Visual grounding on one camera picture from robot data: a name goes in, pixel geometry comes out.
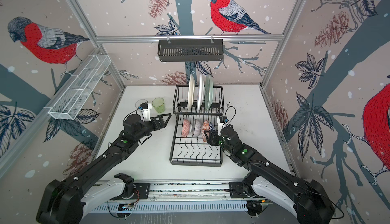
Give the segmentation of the green glass tumbler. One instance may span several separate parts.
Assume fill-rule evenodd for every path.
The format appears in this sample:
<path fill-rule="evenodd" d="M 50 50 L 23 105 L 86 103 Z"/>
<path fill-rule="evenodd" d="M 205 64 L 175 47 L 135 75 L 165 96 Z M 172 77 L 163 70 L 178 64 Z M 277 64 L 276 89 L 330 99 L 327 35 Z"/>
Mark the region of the green glass tumbler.
<path fill-rule="evenodd" d="M 152 101 L 152 106 L 158 114 L 162 114 L 165 111 L 165 100 L 163 98 L 155 98 Z"/>

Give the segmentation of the clear plastic cup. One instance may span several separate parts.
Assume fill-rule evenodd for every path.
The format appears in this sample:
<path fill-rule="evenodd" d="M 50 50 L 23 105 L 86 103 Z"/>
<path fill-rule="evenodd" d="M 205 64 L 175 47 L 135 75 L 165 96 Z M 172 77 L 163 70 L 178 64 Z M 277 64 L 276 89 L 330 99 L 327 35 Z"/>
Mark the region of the clear plastic cup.
<path fill-rule="evenodd" d="M 143 104 L 148 104 L 148 101 L 146 99 L 139 99 L 138 101 L 136 101 L 135 103 L 136 109 L 142 108 Z"/>

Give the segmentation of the orange and blue patterned bowl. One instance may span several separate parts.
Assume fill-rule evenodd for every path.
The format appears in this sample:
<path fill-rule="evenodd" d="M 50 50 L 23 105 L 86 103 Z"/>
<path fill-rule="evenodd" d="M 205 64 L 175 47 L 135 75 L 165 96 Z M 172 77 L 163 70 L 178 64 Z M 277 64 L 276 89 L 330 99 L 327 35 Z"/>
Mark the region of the orange and blue patterned bowl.
<path fill-rule="evenodd" d="M 210 136 L 210 131 L 215 131 L 215 126 L 213 123 L 205 120 L 202 126 L 202 139 L 204 143 L 207 143 L 206 136 Z"/>

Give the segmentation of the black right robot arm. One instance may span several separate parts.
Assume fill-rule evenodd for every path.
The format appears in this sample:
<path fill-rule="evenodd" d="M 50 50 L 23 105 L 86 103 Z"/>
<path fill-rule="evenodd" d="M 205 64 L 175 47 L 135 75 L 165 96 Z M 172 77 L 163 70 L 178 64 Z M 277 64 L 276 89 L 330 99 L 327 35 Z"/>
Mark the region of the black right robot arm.
<path fill-rule="evenodd" d="M 227 151 L 236 165 L 249 171 L 242 180 L 242 193 L 248 197 L 262 196 L 283 207 L 301 224 L 328 224 L 335 208 L 324 187 L 317 181 L 308 182 L 294 176 L 243 143 L 232 125 L 219 132 L 206 130 L 207 143 Z"/>

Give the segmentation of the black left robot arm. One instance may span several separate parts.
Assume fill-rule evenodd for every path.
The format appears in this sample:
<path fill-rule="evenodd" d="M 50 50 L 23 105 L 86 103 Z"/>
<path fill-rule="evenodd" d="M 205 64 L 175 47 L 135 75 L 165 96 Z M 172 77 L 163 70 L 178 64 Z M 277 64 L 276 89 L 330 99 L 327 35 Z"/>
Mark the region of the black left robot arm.
<path fill-rule="evenodd" d="M 128 115 L 124 129 L 111 146 L 88 166 L 63 181 L 50 182 L 43 193 L 36 220 L 41 224 L 77 224 L 87 213 L 85 195 L 106 173 L 126 160 L 153 131 L 165 128 L 169 122 L 162 114 L 143 121 L 138 114 Z"/>

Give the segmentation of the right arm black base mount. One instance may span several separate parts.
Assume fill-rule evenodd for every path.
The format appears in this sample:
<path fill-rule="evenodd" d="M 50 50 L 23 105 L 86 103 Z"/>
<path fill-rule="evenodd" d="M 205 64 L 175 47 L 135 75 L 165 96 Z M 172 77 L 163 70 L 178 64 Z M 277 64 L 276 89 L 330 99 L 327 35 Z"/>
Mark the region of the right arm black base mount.
<path fill-rule="evenodd" d="M 229 182 L 228 192 L 232 199 L 257 197 L 251 185 L 248 185 L 246 182 Z"/>

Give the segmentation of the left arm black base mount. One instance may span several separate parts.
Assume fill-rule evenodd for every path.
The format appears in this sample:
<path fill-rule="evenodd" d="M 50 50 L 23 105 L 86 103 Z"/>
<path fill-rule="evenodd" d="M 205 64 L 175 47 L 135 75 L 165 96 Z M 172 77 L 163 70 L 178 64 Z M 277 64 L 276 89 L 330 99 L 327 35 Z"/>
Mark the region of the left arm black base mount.
<path fill-rule="evenodd" d="M 125 173 L 118 173 L 114 176 L 125 184 L 123 192 L 114 200 L 146 200 L 148 199 L 151 184 L 148 182 L 135 182 L 134 178 Z"/>

